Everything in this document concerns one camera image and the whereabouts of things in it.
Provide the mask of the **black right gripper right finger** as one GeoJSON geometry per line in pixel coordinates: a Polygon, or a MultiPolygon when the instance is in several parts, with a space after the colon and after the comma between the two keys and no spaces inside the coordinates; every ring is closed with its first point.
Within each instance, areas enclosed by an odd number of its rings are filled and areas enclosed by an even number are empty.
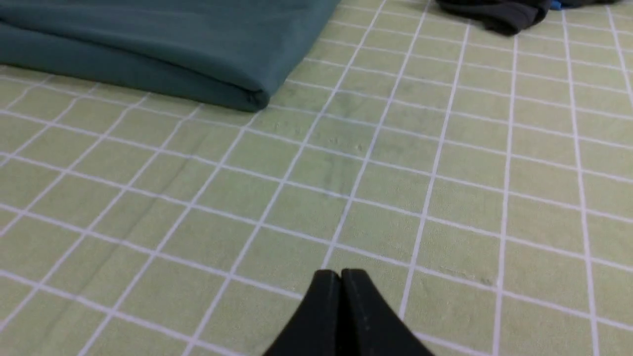
{"type": "Polygon", "coordinates": [[[362,269],[341,271],[340,354],[342,356],[432,356],[362,269]]]}

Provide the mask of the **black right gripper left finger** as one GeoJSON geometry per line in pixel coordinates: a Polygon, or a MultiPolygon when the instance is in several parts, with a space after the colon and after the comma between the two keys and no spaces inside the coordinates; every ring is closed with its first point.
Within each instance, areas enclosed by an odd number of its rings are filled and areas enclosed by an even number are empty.
{"type": "Polygon", "coordinates": [[[264,353],[266,356],[334,356],[341,278],[317,270],[291,319],[264,353]]]}

